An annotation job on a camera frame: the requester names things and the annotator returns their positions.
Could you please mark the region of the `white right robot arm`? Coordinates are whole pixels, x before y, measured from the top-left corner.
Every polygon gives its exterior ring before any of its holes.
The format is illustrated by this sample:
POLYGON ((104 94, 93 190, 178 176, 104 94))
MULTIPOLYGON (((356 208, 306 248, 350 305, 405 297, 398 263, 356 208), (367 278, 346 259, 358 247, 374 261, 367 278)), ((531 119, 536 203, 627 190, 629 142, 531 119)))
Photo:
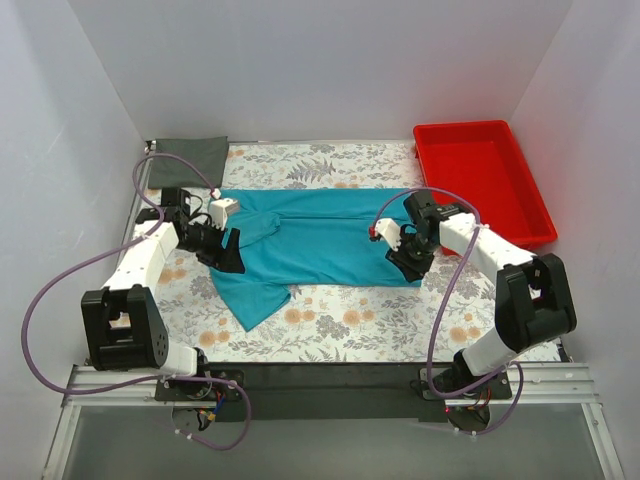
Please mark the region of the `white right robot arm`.
POLYGON ((436 187, 400 192, 409 221, 400 225, 381 212, 368 229, 371 241, 384 241, 386 258, 406 281, 429 272, 435 252, 450 250, 461 259, 443 295, 434 323, 466 265, 473 265, 495 288, 494 325, 471 346, 457 352, 446 370, 435 375, 426 366, 429 392, 442 399, 475 397, 520 354, 555 340, 577 327, 577 317, 563 261, 537 255, 495 233, 468 200, 447 192, 450 203, 434 200, 436 187))

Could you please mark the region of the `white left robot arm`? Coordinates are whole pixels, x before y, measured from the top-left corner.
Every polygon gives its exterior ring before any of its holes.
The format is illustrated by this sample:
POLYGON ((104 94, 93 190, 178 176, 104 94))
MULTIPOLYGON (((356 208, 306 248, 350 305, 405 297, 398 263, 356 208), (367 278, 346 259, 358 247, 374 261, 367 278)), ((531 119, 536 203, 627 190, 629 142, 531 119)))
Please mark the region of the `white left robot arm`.
POLYGON ((172 252, 182 250, 223 273, 243 274, 240 231, 229 228, 239 211, 236 199, 213 194, 203 213, 191 209, 191 194, 181 188, 162 192, 160 205, 141 210, 135 220, 136 244, 127 249, 116 271, 99 290, 86 292, 81 312, 90 360, 98 371, 155 370, 178 377, 178 387, 193 400, 213 386, 200 367, 204 354, 169 337, 155 291, 172 252))

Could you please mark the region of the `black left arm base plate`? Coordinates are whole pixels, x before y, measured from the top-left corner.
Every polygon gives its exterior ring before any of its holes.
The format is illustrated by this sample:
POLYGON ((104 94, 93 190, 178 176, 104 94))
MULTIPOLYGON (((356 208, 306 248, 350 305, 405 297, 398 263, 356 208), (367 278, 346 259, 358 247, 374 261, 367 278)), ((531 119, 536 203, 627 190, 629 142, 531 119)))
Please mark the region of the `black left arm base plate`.
POLYGON ((160 380, 156 384, 154 399, 162 402, 213 402, 222 398, 231 402, 241 400, 236 385, 244 385, 243 370, 230 367, 205 367, 197 378, 197 381, 160 380))

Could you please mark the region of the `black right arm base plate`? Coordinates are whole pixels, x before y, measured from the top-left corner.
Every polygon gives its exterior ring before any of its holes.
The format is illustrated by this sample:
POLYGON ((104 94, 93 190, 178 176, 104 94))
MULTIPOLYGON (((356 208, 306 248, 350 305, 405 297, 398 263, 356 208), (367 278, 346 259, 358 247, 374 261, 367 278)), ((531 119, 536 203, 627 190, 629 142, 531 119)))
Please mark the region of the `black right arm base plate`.
MULTIPOLYGON (((451 368, 434 368, 433 384, 441 393, 451 393, 463 389, 462 383, 454 377, 451 368)), ((418 378, 411 380, 409 386, 424 400, 445 401, 445 398, 436 395, 434 390, 430 388, 427 380, 427 370, 425 368, 419 370, 418 378)), ((512 395, 513 391, 507 375, 505 373, 499 373, 482 385, 468 389, 465 393, 452 397, 452 400, 460 400, 464 405, 470 407, 479 407, 486 406, 491 400, 509 400, 512 398, 512 395)))

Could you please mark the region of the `teal t shirt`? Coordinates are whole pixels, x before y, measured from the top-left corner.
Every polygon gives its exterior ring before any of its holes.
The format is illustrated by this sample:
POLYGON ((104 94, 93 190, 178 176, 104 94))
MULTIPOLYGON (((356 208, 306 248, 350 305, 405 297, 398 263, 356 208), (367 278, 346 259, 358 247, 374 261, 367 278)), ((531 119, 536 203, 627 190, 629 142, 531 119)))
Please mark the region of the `teal t shirt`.
POLYGON ((394 189, 225 189, 240 204, 228 225, 240 232, 245 273, 211 270, 219 297, 245 331, 284 307, 294 285, 404 287, 407 282, 372 242, 381 207, 397 224, 408 215, 394 189))

